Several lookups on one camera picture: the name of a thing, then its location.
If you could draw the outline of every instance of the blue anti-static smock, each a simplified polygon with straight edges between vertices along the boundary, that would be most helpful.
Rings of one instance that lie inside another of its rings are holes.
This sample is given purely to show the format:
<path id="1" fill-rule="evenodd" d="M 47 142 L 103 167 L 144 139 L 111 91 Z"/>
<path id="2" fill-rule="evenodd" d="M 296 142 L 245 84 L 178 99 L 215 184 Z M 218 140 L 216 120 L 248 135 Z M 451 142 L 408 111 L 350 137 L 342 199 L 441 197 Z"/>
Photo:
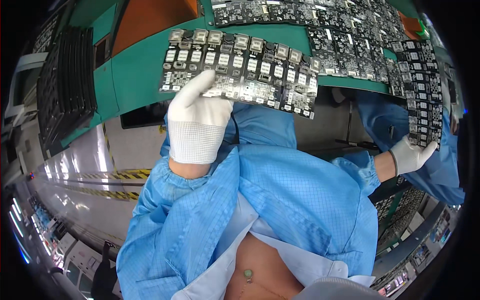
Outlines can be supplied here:
<path id="1" fill-rule="evenodd" d="M 388 151 L 408 134 L 408 112 L 383 97 L 379 93 L 357 91 L 356 102 L 366 132 L 382 151 Z M 450 116 L 446 109 L 443 109 L 442 120 L 440 151 L 435 151 L 419 170 L 402 176 L 435 199 L 459 205 L 463 203 L 465 193 L 458 187 L 457 137 L 450 133 Z M 390 126 L 394 127 L 392 138 Z"/>
<path id="2" fill-rule="evenodd" d="M 291 114 L 235 104 L 240 145 L 222 145 L 218 164 L 186 180 L 163 156 L 146 181 L 117 257 L 125 299 L 170 299 L 202 274 L 244 196 L 280 240 L 343 261 L 348 276 L 372 273 L 379 185 L 367 152 L 331 163 L 296 150 Z M 232 120 L 225 139 L 235 133 Z"/>

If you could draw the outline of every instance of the necklace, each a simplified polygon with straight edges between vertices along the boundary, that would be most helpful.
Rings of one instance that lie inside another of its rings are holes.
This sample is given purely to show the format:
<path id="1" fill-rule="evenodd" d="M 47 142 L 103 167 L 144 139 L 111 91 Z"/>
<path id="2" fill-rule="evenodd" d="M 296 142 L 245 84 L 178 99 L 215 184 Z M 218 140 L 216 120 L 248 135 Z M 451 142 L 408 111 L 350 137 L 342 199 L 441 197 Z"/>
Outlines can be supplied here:
<path id="1" fill-rule="evenodd" d="M 243 285 L 243 288 L 241 289 L 241 292 L 240 292 L 240 296 L 239 296 L 239 300 L 240 298 L 242 297 L 243 295 L 243 292 L 245 291 L 245 288 L 249 285 L 249 284 L 255 284 L 255 285 L 258 285 L 259 287 L 261 287 L 262 289 L 266 290 L 267 292 L 271 293 L 271 294 L 274 294 L 275 296 L 278 296 L 279 298 L 281 298 L 282 300 L 288 300 L 288 298 L 285 298 L 283 297 L 282 295 L 279 295 L 275 292 L 272 292 L 271 290 L 265 288 L 264 286 L 258 284 L 258 283 L 254 283 L 252 282 L 252 277 L 253 277 L 253 272 L 252 270 L 250 269 L 247 269 L 245 271 L 243 271 L 243 276 L 245 277 L 245 279 L 247 279 L 247 282 Z"/>

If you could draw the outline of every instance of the white shirt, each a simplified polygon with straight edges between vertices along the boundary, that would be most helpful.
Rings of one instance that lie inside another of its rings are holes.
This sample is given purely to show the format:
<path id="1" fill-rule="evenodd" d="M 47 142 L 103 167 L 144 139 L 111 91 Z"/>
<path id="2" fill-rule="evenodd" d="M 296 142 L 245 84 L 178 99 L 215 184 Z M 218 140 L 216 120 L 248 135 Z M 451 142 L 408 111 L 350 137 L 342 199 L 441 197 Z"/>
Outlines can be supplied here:
<path id="1" fill-rule="evenodd" d="M 369 287 L 375 280 L 374 276 L 348 277 L 346 263 L 331 261 L 278 240 L 270 226 L 258 217 L 257 212 L 239 193 L 237 207 L 217 244 L 214 253 L 215 262 L 184 289 L 176 292 L 172 299 L 223 300 L 227 284 L 235 271 L 238 246 L 248 232 L 267 245 L 276 248 L 290 272 L 304 287 L 326 276 L 346 278 L 366 287 Z"/>

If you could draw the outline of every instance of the gloved hand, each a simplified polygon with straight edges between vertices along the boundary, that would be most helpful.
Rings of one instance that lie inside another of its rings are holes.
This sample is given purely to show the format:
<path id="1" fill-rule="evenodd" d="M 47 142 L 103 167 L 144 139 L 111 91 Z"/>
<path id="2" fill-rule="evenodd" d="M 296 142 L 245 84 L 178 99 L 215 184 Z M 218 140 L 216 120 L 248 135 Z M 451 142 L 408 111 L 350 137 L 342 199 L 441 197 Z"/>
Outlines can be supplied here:
<path id="1" fill-rule="evenodd" d="M 425 164 L 435 149 L 437 142 L 431 142 L 425 149 L 419 146 L 412 146 L 408 141 L 408 137 L 404 136 L 400 142 L 390 149 L 396 167 L 396 176 L 418 170 Z"/>
<path id="2" fill-rule="evenodd" d="M 168 108 L 170 157 L 178 163 L 211 164 L 216 159 L 233 103 L 200 96 L 214 80 L 214 70 L 200 73 L 177 93 Z"/>

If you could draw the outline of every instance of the green pendant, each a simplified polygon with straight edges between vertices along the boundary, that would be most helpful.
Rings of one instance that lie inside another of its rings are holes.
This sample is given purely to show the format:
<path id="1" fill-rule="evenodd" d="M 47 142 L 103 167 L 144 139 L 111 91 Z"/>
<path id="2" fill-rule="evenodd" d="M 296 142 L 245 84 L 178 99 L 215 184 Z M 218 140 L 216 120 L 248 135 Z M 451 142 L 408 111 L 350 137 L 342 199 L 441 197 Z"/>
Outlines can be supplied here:
<path id="1" fill-rule="evenodd" d="M 252 270 L 249 269 L 249 270 L 243 271 L 243 275 L 245 276 L 245 278 L 246 278 L 247 280 L 251 279 L 251 278 L 252 278 L 252 275 L 253 275 Z"/>

